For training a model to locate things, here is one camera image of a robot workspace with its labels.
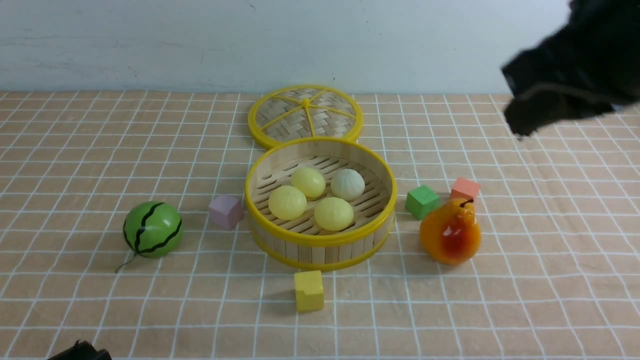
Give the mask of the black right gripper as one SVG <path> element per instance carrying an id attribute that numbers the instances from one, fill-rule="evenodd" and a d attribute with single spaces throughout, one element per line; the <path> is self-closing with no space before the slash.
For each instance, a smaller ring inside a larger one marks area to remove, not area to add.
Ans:
<path id="1" fill-rule="evenodd" d="M 519 138 L 639 103 L 640 3 L 572 0 L 569 8 L 562 28 L 501 68 L 512 93 L 503 116 Z"/>

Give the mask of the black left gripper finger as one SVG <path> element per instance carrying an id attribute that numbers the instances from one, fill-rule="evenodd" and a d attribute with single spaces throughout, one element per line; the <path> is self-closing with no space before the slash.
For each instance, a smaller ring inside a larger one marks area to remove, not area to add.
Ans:
<path id="1" fill-rule="evenodd" d="M 112 360 L 106 349 L 97 350 L 91 342 L 76 341 L 75 344 L 61 351 L 48 360 Z"/>

